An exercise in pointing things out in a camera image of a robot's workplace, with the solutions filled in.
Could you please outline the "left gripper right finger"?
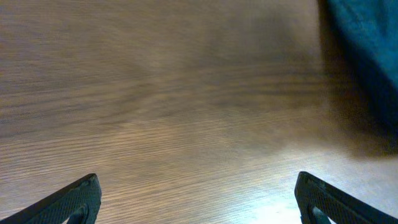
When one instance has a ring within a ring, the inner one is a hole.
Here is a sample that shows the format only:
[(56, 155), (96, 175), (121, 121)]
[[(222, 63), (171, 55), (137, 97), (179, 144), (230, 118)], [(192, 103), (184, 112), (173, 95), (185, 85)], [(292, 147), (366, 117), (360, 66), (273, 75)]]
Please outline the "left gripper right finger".
[(397, 218), (305, 171), (298, 174), (294, 194), (303, 224), (397, 224)]

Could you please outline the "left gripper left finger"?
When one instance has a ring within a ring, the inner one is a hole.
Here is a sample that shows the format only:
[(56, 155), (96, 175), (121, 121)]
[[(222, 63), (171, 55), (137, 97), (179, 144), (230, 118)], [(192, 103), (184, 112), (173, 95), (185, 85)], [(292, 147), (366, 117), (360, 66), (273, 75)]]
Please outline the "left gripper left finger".
[(1, 220), (1, 224), (92, 224), (101, 206), (96, 174), (88, 174), (29, 207)]

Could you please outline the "navy blue shorts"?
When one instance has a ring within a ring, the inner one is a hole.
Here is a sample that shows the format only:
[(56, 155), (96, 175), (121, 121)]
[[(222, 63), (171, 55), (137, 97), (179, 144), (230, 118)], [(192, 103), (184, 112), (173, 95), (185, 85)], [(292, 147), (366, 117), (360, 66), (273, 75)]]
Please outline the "navy blue shorts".
[(318, 5), (371, 114), (383, 129), (397, 133), (397, 0), (324, 0)]

